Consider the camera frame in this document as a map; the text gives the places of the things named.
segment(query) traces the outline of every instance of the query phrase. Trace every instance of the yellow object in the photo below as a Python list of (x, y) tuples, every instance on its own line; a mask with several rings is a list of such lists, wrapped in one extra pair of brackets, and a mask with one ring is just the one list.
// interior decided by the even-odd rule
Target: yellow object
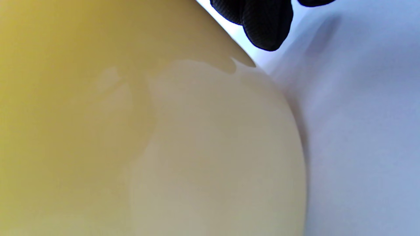
[(195, 1), (0, 2), (1, 236), (300, 236), (304, 169)]

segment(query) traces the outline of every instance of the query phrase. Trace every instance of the black glove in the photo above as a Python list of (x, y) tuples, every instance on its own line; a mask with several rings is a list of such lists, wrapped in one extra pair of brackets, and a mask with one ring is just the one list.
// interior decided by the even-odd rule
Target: black glove
[[(334, 0), (298, 0), (307, 7), (326, 5)], [(287, 38), (293, 19), (291, 0), (210, 0), (213, 8), (228, 21), (244, 27), (253, 45), (277, 50)]]

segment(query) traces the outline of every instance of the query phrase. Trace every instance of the gloved finger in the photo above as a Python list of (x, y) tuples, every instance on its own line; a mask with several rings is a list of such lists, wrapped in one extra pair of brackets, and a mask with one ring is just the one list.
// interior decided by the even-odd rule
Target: gloved finger
[(260, 49), (277, 50), (290, 32), (292, 19), (291, 0), (245, 0), (242, 25)]
[(242, 25), (241, 17), (245, 0), (210, 0), (211, 6), (226, 20)]
[(318, 7), (332, 3), (335, 0), (298, 0), (305, 7)]

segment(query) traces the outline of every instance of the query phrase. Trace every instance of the black fabric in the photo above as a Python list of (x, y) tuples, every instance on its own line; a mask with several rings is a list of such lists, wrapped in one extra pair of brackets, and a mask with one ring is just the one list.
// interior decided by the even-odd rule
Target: black fabric
[[(334, 0), (298, 1), (303, 6), (317, 7)], [(210, 0), (210, 3), (225, 19), (242, 25), (251, 43), (263, 50), (277, 50), (290, 32), (291, 0)]]
[(332, 3), (335, 0), (297, 0), (305, 7), (319, 7)]

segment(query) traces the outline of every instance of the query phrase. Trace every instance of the white backdrop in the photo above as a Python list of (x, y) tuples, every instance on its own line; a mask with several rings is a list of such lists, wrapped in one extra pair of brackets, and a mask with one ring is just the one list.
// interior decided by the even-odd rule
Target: white backdrop
[(420, 1), (293, 4), (276, 52), (208, 10), (292, 105), (309, 173), (306, 236), (420, 235)]

